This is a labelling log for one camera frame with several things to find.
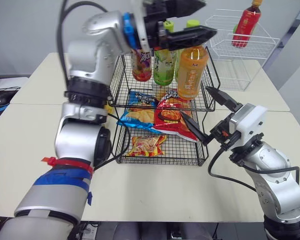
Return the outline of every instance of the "power strip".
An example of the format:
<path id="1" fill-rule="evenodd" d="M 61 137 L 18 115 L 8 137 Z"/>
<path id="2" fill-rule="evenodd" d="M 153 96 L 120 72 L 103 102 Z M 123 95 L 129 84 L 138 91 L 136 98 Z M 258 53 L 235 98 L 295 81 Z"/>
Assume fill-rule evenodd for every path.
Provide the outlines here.
<path id="1" fill-rule="evenodd" d="M 88 224 L 82 235 L 82 240 L 95 240 L 97 235 L 97 226 L 92 226 L 91 224 Z"/>

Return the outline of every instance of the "wire basket rack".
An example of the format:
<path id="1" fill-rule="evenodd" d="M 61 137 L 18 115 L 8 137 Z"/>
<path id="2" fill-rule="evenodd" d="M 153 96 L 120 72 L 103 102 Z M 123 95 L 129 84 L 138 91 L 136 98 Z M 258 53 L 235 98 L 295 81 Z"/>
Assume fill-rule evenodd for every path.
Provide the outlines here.
<path id="1" fill-rule="evenodd" d="M 191 117 L 198 123 L 196 111 L 191 112 Z M 158 136 L 139 128 L 129 127 L 131 136 L 154 137 Z M 128 133 L 124 126 L 119 127 L 118 142 L 115 154 L 118 155 L 128 144 Z M 130 143 L 127 152 L 132 150 Z M 202 166 L 208 158 L 208 148 L 203 146 L 199 140 L 192 142 L 185 140 L 177 135 L 167 135 L 165 142 L 160 146 L 164 155 L 153 157 L 146 156 L 126 156 L 123 155 L 116 161 L 119 164 L 159 164 L 159 165 L 190 165 Z"/>
<path id="2" fill-rule="evenodd" d="M 266 60 L 279 43 L 279 38 L 270 34 L 257 23 L 252 35 L 235 34 L 242 11 L 217 9 L 217 14 L 209 17 L 205 24 L 218 30 L 209 40 L 211 55 L 221 81 L 221 89 L 244 91 L 255 78 Z M 233 46 L 234 36 L 250 37 L 245 47 Z"/>
<path id="3" fill-rule="evenodd" d="M 205 89 L 205 87 L 216 87 L 220 86 L 220 80 L 215 78 L 213 81 L 210 68 L 214 68 L 213 63 L 207 65 L 200 83 L 200 90 L 198 96 L 190 101 L 189 107 L 178 108 L 184 111 L 201 111 L 201 112 L 212 112 L 215 110 L 216 102 L 213 100 L 211 95 Z M 116 61 L 115 71 L 113 74 L 113 79 L 110 85 L 110 99 L 109 105 L 112 107 L 120 108 L 144 108 L 148 109 L 149 106 L 131 105 L 128 104 L 129 96 L 131 92 L 141 92 L 143 94 L 148 94 L 152 96 L 164 96 L 166 94 L 167 88 L 176 89 L 178 84 L 175 80 L 167 87 L 162 87 L 155 90 L 153 88 L 154 82 L 153 77 L 148 81 L 137 81 L 132 75 L 132 64 L 130 60 L 130 55 L 122 55 Z"/>
<path id="4" fill-rule="evenodd" d="M 175 108 L 175 110 L 191 111 L 191 117 L 198 123 L 197 112 L 212 112 L 215 110 L 216 102 L 212 96 L 208 93 L 205 87 L 216 87 L 219 88 L 220 81 L 218 79 L 217 70 L 213 63 L 208 47 L 206 47 L 209 53 L 209 63 L 205 68 L 202 81 L 200 83 L 200 91 L 198 96 L 189 101 L 189 104 L 185 105 L 186 108 Z M 113 107 L 121 108 L 145 108 L 147 106 L 131 105 L 128 104 L 129 96 L 132 91 L 141 92 L 155 96 L 155 90 L 153 88 L 154 80 L 151 78 L 146 82 L 136 81 L 132 75 L 132 65 L 129 55 L 123 55 L 117 59 L 115 71 L 113 74 L 113 80 L 110 85 L 110 99 L 109 104 Z M 171 89 L 177 88 L 176 81 L 167 86 Z M 159 91 L 160 95 L 166 94 L 166 88 L 162 88 Z M 157 134 L 140 129 L 129 127 L 131 137 L 153 137 Z M 127 129 L 124 126 L 116 126 L 115 136 L 116 142 L 115 155 L 121 153 L 128 144 L 129 135 Z M 128 150 L 132 149 L 132 143 L 128 146 Z M 116 161 L 119 164 L 160 164 L 160 165 L 190 165 L 190 166 L 202 166 L 208 157 L 208 148 L 203 146 L 198 140 L 196 142 L 185 140 L 177 135 L 167 135 L 167 139 L 161 145 L 161 149 L 164 152 L 163 155 L 154 157 L 145 156 L 126 156 L 122 155 Z"/>

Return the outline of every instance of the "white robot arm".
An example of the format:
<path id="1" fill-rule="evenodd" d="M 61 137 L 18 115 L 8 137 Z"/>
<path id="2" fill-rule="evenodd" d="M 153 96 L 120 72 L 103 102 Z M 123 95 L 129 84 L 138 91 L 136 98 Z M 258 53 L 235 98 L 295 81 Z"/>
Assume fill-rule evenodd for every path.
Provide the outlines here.
<path id="1" fill-rule="evenodd" d="M 148 0 L 135 15 L 106 12 L 90 1 L 65 9 L 66 3 L 64 0 L 61 8 L 57 45 L 68 102 L 62 106 L 55 138 L 57 158 L 47 160 L 52 169 L 34 182 L 14 211 L 15 218 L 3 226 L 0 240 L 66 240 L 80 222 L 86 202 L 92 197 L 89 186 L 94 169 L 114 159 L 108 159 L 110 131 L 102 123 L 107 120 L 104 106 L 119 55 L 129 53 L 131 48 L 176 50 L 197 46 L 216 34 L 215 29 L 204 26 L 174 33 L 163 27 L 166 18 L 188 16 L 205 6 L 202 0 Z M 68 77 L 62 22 L 71 10 L 82 5 L 98 7 L 105 13 L 86 21 L 82 27 L 84 40 L 70 43 Z"/>
<path id="2" fill-rule="evenodd" d="M 232 111 L 207 135 L 186 114 L 182 113 L 188 128 L 204 145 L 213 139 L 221 143 L 212 158 L 208 173 L 216 178 L 233 181 L 257 193 L 264 212 L 264 229 L 269 240 L 300 240 L 300 186 L 299 167 L 291 167 L 290 160 L 279 150 L 261 141 L 261 132 L 267 111 L 263 106 L 242 105 L 228 94 L 214 87 L 206 87 L 211 96 Z M 224 151 L 232 151 L 230 160 L 245 168 L 255 188 L 244 182 L 212 173 L 212 167 Z M 296 180 L 292 175 L 296 171 Z"/>

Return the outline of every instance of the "white wire basket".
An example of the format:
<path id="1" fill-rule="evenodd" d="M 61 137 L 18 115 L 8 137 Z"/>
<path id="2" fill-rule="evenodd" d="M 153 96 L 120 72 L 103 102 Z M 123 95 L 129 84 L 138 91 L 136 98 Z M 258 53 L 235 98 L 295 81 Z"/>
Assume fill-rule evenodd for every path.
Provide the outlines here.
<path id="1" fill-rule="evenodd" d="M 216 11 L 219 14 L 209 17 L 205 25 L 218 30 L 210 39 L 209 48 L 213 50 L 211 54 L 221 81 L 220 88 L 244 91 L 277 47 L 280 39 L 271 37 L 259 23 L 252 35 L 234 34 L 243 11 L 227 9 Z M 240 43 L 247 43 L 245 47 L 240 48 L 233 46 L 234 36 L 250 39 L 240 40 Z"/>

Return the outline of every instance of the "red zip tie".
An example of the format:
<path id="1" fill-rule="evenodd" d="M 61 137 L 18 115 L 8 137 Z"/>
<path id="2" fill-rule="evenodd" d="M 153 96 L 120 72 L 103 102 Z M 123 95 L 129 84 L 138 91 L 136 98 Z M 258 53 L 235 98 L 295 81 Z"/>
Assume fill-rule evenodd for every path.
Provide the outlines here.
<path id="1" fill-rule="evenodd" d="M 87 170 L 91 176 L 94 173 L 94 170 L 90 165 L 80 161 L 74 161 L 70 159 L 56 159 L 54 156 L 44 157 L 41 161 L 46 162 L 48 165 L 52 167 L 54 167 L 55 165 L 69 165 L 69 166 L 81 168 Z"/>

